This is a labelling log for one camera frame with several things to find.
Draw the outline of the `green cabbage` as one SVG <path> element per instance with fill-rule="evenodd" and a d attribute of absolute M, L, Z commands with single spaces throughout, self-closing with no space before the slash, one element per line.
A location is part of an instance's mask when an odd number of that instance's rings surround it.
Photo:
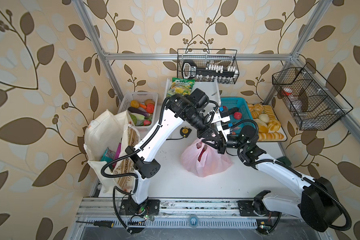
<path fill-rule="evenodd" d="M 130 114 L 131 120 L 133 121 L 134 125 L 137 126 L 138 125 L 138 119 L 136 118 L 136 116 L 134 114 Z"/>

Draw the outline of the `purple grape candy bag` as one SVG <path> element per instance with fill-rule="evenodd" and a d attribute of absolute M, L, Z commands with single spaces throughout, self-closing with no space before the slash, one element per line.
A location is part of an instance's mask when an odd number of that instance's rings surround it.
<path fill-rule="evenodd" d="M 117 159 L 117 158 L 119 158 L 119 156 L 120 156 L 120 153 L 121 153 L 121 145 L 122 145 L 122 144 L 119 143 L 118 148 L 117 148 L 117 150 L 116 150 L 116 152 L 115 152 L 114 160 Z"/>

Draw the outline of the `white bread tray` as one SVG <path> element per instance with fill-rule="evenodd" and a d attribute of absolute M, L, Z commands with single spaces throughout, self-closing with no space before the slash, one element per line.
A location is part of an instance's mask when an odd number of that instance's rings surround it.
<path fill-rule="evenodd" d="M 249 104 L 253 120 L 258 124 L 259 142 L 285 142 L 287 136 L 270 105 Z"/>

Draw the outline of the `teal red snack bag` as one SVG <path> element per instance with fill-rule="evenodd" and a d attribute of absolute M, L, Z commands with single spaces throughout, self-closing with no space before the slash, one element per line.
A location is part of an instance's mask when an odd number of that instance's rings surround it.
<path fill-rule="evenodd" d="M 101 161 L 102 162 L 107 162 L 110 163 L 114 160 L 115 158 L 115 152 L 110 150 L 109 148 L 107 148 L 104 152 L 104 154 L 102 155 Z"/>

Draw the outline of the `teal plastic fruit basket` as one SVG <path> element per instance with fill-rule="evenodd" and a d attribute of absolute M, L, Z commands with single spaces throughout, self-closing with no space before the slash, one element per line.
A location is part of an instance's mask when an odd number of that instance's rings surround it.
<path fill-rule="evenodd" d="M 237 111 L 235 111 L 233 114 L 229 115 L 230 117 L 230 120 L 228 122 L 229 125 L 235 125 L 237 124 L 238 122 L 242 121 L 242 120 L 253 120 L 253 117 L 252 117 L 252 114 L 248 108 L 248 104 L 246 102 L 245 99 L 243 98 L 239 98 L 239 97 L 224 97 L 224 98 L 221 98 L 221 105 L 220 105 L 220 108 L 219 110 L 222 110 L 223 112 L 224 111 L 228 111 L 228 110 L 231 110 L 231 109 L 234 109 L 234 108 L 238 108 Z M 241 118 L 238 117 L 238 119 L 236 119 L 234 117 L 234 114 L 238 112 L 240 113 L 242 116 Z M 233 128 L 231 130 L 231 134 L 232 135 L 238 135 L 241 131 L 241 129 L 244 127 L 244 126 L 251 126 L 253 127 L 254 129 L 256 129 L 255 125 L 253 123 L 250 123 L 250 122 L 246 122 L 246 123 L 242 123 L 240 125 L 237 125 L 235 128 Z"/>

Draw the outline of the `cream canvas tote bag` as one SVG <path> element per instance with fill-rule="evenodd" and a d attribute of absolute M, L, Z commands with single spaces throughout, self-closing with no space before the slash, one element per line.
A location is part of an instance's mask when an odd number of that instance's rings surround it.
<path fill-rule="evenodd" d="M 101 169 L 106 164 L 101 160 L 103 154 L 106 150 L 116 153 L 120 149 L 117 157 L 121 157 L 126 154 L 128 146 L 135 146 L 140 140 L 140 133 L 127 111 L 113 115 L 106 110 L 87 127 L 84 149 L 89 157 L 88 164 L 105 188 L 105 193 L 111 193 L 114 186 L 131 192 L 135 186 L 135 178 L 127 176 L 111 179 L 102 176 Z"/>

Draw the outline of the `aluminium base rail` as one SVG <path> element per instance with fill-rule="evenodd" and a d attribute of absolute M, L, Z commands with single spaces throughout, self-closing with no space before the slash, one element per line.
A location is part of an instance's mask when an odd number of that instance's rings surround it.
<path fill-rule="evenodd" d="M 271 229 L 308 225 L 297 217 L 265 210 L 255 213 L 253 199 L 157 198 L 132 207 L 127 198 L 84 198 L 77 211 L 74 232 L 106 222 L 107 229 Z"/>

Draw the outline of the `brown potato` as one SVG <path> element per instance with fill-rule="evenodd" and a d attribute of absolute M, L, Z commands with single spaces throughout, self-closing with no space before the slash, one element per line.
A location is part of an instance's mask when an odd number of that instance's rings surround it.
<path fill-rule="evenodd" d="M 131 103 L 130 103 L 130 106 L 132 108 L 138 109 L 140 107 L 140 103 L 138 101 L 136 101 L 136 100 L 132 100 Z"/>

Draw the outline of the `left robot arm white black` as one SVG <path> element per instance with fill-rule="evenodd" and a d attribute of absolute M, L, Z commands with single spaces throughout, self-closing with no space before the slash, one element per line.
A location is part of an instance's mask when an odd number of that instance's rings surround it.
<path fill-rule="evenodd" d="M 159 209 L 158 206 L 149 207 L 148 189 L 151 178 L 161 167 L 155 160 L 156 153 L 173 131 L 183 122 L 187 122 L 196 129 L 198 138 L 218 148 L 227 140 L 228 132 L 223 130 L 222 125 L 229 120 L 229 113 L 225 112 L 217 102 L 210 100 L 200 89 L 195 89 L 189 95 L 175 94 L 165 98 L 159 120 L 147 135 L 134 147 L 128 146 L 124 156 L 105 164 L 101 169 L 101 175 L 105 178 L 132 177 L 134 179 L 134 189 L 130 192 L 123 191 L 118 186 L 114 186 L 113 189 L 114 194 L 119 192 L 128 196 L 128 204 L 125 205 L 126 214 L 144 218 L 148 213 L 154 213 Z M 125 159 L 133 161 L 132 173 L 106 173 L 110 166 Z"/>

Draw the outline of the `white plastic vegetable basket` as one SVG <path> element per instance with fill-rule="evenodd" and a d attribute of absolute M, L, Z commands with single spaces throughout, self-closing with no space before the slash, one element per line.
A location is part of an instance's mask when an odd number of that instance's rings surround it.
<path fill-rule="evenodd" d="M 126 111 L 139 131 L 148 131 L 155 123 L 158 98 L 153 92 L 127 93 L 118 113 Z"/>

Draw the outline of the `purple eggplant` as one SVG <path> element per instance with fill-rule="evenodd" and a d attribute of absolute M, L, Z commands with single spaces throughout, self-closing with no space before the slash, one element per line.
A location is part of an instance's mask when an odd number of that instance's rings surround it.
<path fill-rule="evenodd" d="M 142 110 L 136 109 L 136 108 L 132 108 L 132 107 L 129 107 L 129 108 L 128 108 L 128 111 L 129 111 L 130 113 L 140 114 L 140 115 L 143 115 L 143 116 L 145 116 L 145 117 L 151 117 L 151 116 L 152 116 L 151 114 L 149 114 L 149 113 L 147 113 L 147 112 L 145 112 L 145 111 L 142 111 Z"/>

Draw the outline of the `yellow black tape measure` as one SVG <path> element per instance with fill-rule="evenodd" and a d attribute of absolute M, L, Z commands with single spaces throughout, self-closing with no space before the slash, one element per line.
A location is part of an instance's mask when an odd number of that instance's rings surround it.
<path fill-rule="evenodd" d="M 188 127 L 182 127 L 180 130 L 180 134 L 184 138 L 187 138 L 191 132 L 192 132 L 192 130 Z"/>

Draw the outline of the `green tape dispenser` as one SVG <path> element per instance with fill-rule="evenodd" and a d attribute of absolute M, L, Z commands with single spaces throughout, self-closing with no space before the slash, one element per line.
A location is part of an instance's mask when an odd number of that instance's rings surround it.
<path fill-rule="evenodd" d="M 288 166 L 288 167 L 291 167 L 291 166 L 292 166 L 291 161 L 290 161 L 289 158 L 286 157 L 286 156 L 279 157 L 279 158 L 277 158 L 277 160 L 278 160 L 279 162 L 285 164 L 285 165 Z"/>

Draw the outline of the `plastic bottle red cap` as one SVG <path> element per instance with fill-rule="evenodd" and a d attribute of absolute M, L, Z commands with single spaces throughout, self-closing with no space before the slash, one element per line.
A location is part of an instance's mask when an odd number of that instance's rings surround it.
<path fill-rule="evenodd" d="M 293 89 L 291 88 L 283 88 L 282 95 L 286 97 L 287 107 L 293 116 L 299 116 L 300 118 L 304 117 L 304 113 L 302 111 L 303 103 L 299 100 L 298 97 L 293 95 Z"/>

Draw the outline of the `pink plastic grocery bag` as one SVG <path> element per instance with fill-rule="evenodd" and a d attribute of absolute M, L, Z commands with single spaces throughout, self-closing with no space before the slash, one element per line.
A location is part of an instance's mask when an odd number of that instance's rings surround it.
<path fill-rule="evenodd" d="M 188 172 L 204 178 L 226 171 L 233 165 L 228 155 L 219 154 L 211 146 L 196 139 L 181 155 L 181 165 Z"/>

